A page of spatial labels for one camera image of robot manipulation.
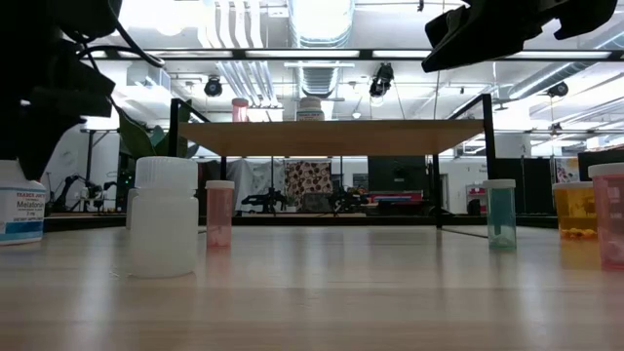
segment shelf board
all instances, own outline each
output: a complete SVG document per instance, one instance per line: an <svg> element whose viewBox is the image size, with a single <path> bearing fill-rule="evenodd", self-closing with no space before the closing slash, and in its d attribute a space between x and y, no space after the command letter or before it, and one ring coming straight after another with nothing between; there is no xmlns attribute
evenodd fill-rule
<svg viewBox="0 0 624 351"><path fill-rule="evenodd" d="M482 132L481 120L179 124L220 156L433 155Z"/></svg>

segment camera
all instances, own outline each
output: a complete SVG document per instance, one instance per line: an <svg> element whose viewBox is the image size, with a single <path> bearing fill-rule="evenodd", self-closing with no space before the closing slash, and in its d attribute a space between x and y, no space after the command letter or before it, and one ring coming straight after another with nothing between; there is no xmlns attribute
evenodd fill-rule
<svg viewBox="0 0 624 351"><path fill-rule="evenodd" d="M223 93L219 76L212 75L208 78L208 83L204 87L204 93L211 98L219 97Z"/></svg>
<svg viewBox="0 0 624 351"><path fill-rule="evenodd" d="M369 94L371 98L381 98L386 95L386 92L392 87L390 84L394 80L394 70L390 63L382 63L379 66L377 74L372 79L370 84Z"/></svg>
<svg viewBox="0 0 624 351"><path fill-rule="evenodd" d="M569 88L567 87L567 84L564 82L561 82L555 86L553 86L552 88L550 88L549 90L546 91L546 95L554 98L554 97L565 97L567 95L567 92L569 92Z"/></svg>

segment ceiling light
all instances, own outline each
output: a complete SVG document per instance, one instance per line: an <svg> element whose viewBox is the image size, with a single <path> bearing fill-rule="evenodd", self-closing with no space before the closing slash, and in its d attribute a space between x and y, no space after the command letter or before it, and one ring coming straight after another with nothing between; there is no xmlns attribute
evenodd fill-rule
<svg viewBox="0 0 624 351"><path fill-rule="evenodd" d="M232 52L229 50L146 50L145 52L162 59L232 58Z"/></svg>
<svg viewBox="0 0 624 351"><path fill-rule="evenodd" d="M344 62L284 62L285 68L354 68L355 63Z"/></svg>
<svg viewBox="0 0 624 351"><path fill-rule="evenodd" d="M360 56L358 50L248 50L249 59L266 58L314 58L314 59L354 59Z"/></svg>
<svg viewBox="0 0 624 351"><path fill-rule="evenodd" d="M611 55L607 51L522 51L508 59L606 59Z"/></svg>
<svg viewBox="0 0 624 351"><path fill-rule="evenodd" d="M370 97L370 106L379 107L383 104L383 97Z"/></svg>
<svg viewBox="0 0 624 351"><path fill-rule="evenodd" d="M429 50L375 50L372 56L376 59L424 59Z"/></svg>

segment white plastic bottle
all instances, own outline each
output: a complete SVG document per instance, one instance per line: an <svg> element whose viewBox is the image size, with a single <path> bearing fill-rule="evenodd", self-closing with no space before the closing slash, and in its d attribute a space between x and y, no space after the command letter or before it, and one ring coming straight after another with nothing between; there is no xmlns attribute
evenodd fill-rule
<svg viewBox="0 0 624 351"><path fill-rule="evenodd" d="M26 180L18 161L0 160L0 245L43 237L46 187Z"/></svg>
<svg viewBox="0 0 624 351"><path fill-rule="evenodd" d="M166 278L190 273L197 259L197 163L174 157L136 162L130 273Z"/></svg>

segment plant leaf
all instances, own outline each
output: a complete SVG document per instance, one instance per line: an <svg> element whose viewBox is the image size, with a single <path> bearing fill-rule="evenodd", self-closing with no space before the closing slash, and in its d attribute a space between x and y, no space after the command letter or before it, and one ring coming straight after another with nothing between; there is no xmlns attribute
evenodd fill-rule
<svg viewBox="0 0 624 351"><path fill-rule="evenodd" d="M193 99L186 101L189 105L193 105ZM191 111L185 105L181 105L177 113L177 121L180 123L188 123L191 119ZM188 140L185 137L177 138L177 157L186 157L188 151Z"/></svg>
<svg viewBox="0 0 624 351"><path fill-rule="evenodd" d="M158 145L158 143L161 142L164 137L165 131L163 131L163 128L161 126L156 126L152 131L152 136L149 137L149 141L151 141L152 146L156 147L156 145Z"/></svg>
<svg viewBox="0 0 624 351"><path fill-rule="evenodd" d="M167 133L159 143L154 146L156 156L167 156L169 153L169 133Z"/></svg>
<svg viewBox="0 0 624 351"><path fill-rule="evenodd" d="M115 107L119 114L119 135L135 159L155 156L156 152L143 127L128 116L121 108Z"/></svg>
<svg viewBox="0 0 624 351"><path fill-rule="evenodd" d="M186 158L192 158L199 151L199 144L194 144L186 150Z"/></svg>
<svg viewBox="0 0 624 351"><path fill-rule="evenodd" d="M126 154L128 156L132 156L133 154L130 153L130 150L128 149L128 147L126 147L126 143L124 142L123 139L120 140L119 142L119 153L123 153Z"/></svg>

